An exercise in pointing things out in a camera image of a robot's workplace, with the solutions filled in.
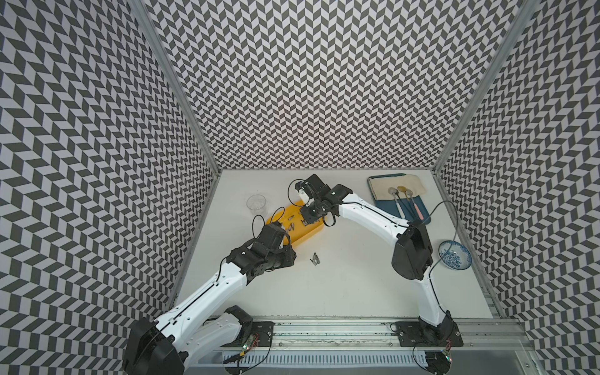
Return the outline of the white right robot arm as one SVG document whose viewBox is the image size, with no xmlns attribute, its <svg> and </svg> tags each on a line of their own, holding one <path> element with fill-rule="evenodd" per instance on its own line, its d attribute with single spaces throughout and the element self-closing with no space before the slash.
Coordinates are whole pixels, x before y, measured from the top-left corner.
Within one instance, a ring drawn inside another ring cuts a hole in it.
<svg viewBox="0 0 600 375">
<path fill-rule="evenodd" d="M 464 345 L 458 324 L 434 290 L 433 247 L 422 220 L 400 219 L 360 198 L 349 187 L 329 187 L 315 174 L 291 185 L 301 199 L 300 213 L 306 223 L 316 223 L 331 214 L 361 225 L 393 248 L 392 268 L 412 284 L 419 313 L 415 328 L 409 329 L 407 323 L 400 326 L 401 336 L 406 339 L 401 346 L 421 344 L 450 349 Z"/>
</svg>

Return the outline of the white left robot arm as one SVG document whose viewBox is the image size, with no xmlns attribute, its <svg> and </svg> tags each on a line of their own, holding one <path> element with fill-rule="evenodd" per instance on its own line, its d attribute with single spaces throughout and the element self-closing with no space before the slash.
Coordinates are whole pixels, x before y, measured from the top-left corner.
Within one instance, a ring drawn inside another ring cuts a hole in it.
<svg viewBox="0 0 600 375">
<path fill-rule="evenodd" d="M 258 237 L 233 249 L 217 273 L 195 293 L 154 320 L 141 318 L 130 328 L 123 354 L 127 374 L 183 374 L 193 363 L 234 342 L 251 317 L 232 306 L 211 316 L 232 295 L 267 271 L 292 267 L 296 253 L 281 223 L 262 227 Z"/>
</svg>

